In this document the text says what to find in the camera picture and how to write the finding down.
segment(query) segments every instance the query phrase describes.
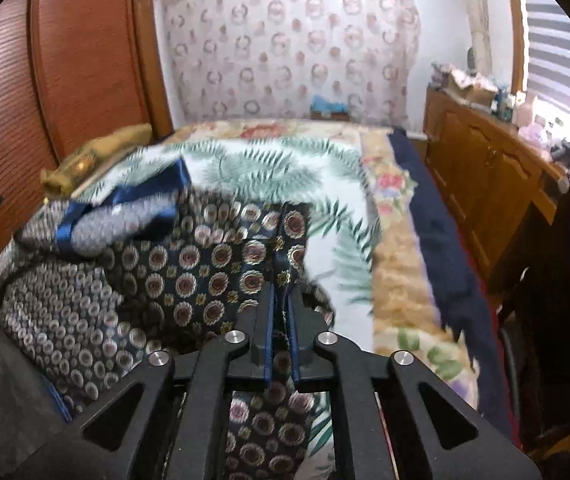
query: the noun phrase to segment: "window blind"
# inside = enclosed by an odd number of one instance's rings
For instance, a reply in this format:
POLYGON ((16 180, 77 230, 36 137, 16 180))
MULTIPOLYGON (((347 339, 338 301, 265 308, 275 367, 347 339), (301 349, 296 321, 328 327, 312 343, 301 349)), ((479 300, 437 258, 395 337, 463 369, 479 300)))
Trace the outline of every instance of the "window blind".
POLYGON ((570 114, 570 19, 556 0, 525 0, 529 60, 526 87, 570 114))

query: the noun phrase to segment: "dark cloth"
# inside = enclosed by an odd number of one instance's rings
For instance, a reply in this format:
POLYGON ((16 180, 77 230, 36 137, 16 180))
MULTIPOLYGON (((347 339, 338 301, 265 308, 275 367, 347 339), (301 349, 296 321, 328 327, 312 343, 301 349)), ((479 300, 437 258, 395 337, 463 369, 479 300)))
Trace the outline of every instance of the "dark cloth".
POLYGON ((470 355, 480 364, 478 412, 512 440, 507 380, 488 300, 461 246, 456 222, 418 152, 401 130, 388 137, 396 163, 418 183, 409 207, 441 322, 457 336, 465 333, 470 355))
POLYGON ((46 381, 0 330, 0 476, 13 472, 64 426, 46 381))

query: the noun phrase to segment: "box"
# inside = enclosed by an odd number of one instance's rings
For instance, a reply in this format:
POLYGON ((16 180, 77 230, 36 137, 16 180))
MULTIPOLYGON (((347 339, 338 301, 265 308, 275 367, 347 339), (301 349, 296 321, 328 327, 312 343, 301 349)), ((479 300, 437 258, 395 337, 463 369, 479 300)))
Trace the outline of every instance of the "box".
POLYGON ((468 86, 467 88, 461 88, 456 84, 456 81, 454 81, 452 74, 448 74, 447 90, 461 99, 465 99, 470 103, 476 103, 484 106, 485 108, 490 108, 492 106, 492 101, 494 100, 495 95, 494 92, 476 84, 468 86))

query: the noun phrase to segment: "wall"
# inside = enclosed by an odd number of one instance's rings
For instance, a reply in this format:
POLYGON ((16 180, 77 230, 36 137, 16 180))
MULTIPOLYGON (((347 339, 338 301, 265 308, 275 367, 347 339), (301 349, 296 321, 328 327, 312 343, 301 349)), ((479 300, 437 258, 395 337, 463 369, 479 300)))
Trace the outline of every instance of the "wall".
POLYGON ((499 85, 512 84, 514 37, 510 0, 488 0, 492 77, 499 85))
MULTIPOLYGON (((421 18, 421 38, 414 68, 409 75, 407 113, 411 129, 422 130, 425 89, 432 74, 432 62, 452 62, 465 67, 472 35, 463 0, 414 0, 421 18)), ((171 53, 165 40, 165 26, 156 16, 161 64, 174 126, 183 124, 172 77, 171 53)))
POLYGON ((172 76, 172 53, 165 39, 167 30, 165 28, 165 20, 163 19, 163 10, 161 2, 154 1, 154 21, 156 23, 156 36, 158 37, 158 55, 163 70, 163 79, 165 81, 165 91, 167 92, 167 104, 169 104, 169 112, 172 117, 174 128, 179 128, 185 124, 183 110, 178 101, 178 93, 172 76))

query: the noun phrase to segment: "wooden wardrobe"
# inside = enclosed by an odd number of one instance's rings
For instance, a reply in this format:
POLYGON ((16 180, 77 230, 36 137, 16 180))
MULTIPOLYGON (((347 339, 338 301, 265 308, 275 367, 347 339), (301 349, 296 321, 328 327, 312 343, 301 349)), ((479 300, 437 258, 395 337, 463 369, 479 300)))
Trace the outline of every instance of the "wooden wardrobe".
POLYGON ((42 168, 120 126, 151 120, 169 133, 152 9, 151 0, 0 5, 0 251, 42 201, 42 168))

